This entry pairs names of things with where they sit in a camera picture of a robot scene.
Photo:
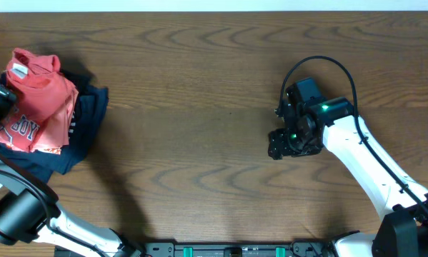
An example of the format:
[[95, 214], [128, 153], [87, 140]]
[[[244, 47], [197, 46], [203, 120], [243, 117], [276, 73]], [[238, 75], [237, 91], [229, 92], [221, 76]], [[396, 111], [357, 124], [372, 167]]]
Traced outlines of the red t-shirt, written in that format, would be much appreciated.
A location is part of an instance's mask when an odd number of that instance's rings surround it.
[[14, 151], [31, 152], [45, 121], [67, 101], [76, 104], [76, 86], [61, 72], [56, 55], [38, 56], [15, 48], [4, 71], [5, 85], [17, 95], [0, 130], [0, 143]]

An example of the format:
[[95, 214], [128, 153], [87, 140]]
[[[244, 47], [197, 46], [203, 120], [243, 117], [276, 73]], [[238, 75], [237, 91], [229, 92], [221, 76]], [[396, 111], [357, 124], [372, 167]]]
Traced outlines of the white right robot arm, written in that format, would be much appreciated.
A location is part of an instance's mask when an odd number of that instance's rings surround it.
[[283, 100], [275, 113], [284, 128], [269, 133], [269, 156], [330, 151], [362, 187], [381, 222], [376, 234], [334, 239], [325, 256], [428, 256], [428, 190], [380, 146], [347, 99]]

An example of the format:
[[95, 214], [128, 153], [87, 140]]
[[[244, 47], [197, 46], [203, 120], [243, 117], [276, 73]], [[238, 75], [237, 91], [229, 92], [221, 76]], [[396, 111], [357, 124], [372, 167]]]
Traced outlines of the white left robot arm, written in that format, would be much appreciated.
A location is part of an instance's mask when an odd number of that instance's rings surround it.
[[[0, 121], [14, 103], [0, 93]], [[0, 243], [50, 243], [79, 256], [143, 256], [145, 249], [109, 228], [100, 228], [67, 212], [45, 183], [0, 154]]]

